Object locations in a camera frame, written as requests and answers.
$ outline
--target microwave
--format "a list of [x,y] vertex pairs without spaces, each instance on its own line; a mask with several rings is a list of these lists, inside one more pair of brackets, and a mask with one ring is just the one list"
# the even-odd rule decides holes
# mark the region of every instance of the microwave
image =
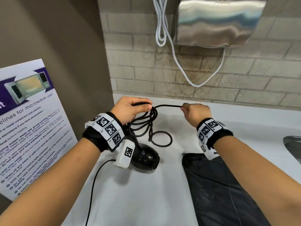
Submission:
[[41,72],[15,82],[5,83],[4,86],[14,101],[20,104],[30,96],[49,88],[50,83],[45,73]]

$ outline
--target tiled wall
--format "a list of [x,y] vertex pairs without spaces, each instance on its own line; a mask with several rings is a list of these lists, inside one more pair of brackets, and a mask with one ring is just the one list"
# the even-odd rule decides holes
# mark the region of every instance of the tiled wall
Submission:
[[[194,88],[169,42],[156,45],[152,0],[99,0],[113,91],[301,110],[301,10],[295,6],[301,0],[272,1],[251,40],[227,49],[220,72]],[[169,0],[170,25],[174,3]],[[190,80],[200,84],[220,65],[222,50],[176,46],[176,54]]]

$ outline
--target coiled white cord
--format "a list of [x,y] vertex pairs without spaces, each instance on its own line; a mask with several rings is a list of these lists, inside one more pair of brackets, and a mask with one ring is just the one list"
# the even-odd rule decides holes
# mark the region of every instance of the coiled white cord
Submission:
[[[157,18],[158,18],[157,29],[156,29],[156,42],[157,42],[157,45],[160,46],[160,47],[163,47],[166,44],[166,40],[167,40],[167,37],[168,37],[168,39],[171,43],[172,55],[173,55],[173,58],[175,59],[175,63],[177,64],[177,66],[179,67],[181,72],[183,73],[183,75],[186,78],[187,82],[189,82],[189,84],[194,86],[194,87],[201,87],[201,86],[205,85],[217,72],[219,72],[219,70],[223,66],[226,49],[224,49],[222,61],[221,61],[220,66],[217,68],[217,70],[202,84],[200,84],[200,85],[193,84],[189,80],[189,78],[187,77],[186,73],[184,72],[183,68],[181,67],[181,65],[179,64],[179,62],[178,62],[178,60],[175,56],[175,47],[174,47],[173,41],[171,39],[171,36],[168,32],[168,22],[167,22],[167,18],[166,18],[166,15],[165,15],[167,0],[153,0],[153,5],[155,7]],[[161,38],[161,29],[163,30],[163,36],[164,36],[163,38]]]

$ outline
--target black pouch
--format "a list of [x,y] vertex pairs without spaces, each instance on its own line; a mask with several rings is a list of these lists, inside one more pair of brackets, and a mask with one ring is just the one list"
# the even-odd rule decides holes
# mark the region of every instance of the black pouch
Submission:
[[242,226],[270,226],[221,157],[209,161],[204,154],[188,153],[182,165],[199,226],[240,226],[233,203]]

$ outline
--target stainless steel hand dryer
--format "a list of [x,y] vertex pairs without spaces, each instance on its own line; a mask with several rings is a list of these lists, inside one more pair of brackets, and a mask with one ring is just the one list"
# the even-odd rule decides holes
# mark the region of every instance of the stainless steel hand dryer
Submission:
[[179,0],[174,43],[205,48],[244,45],[267,0]]

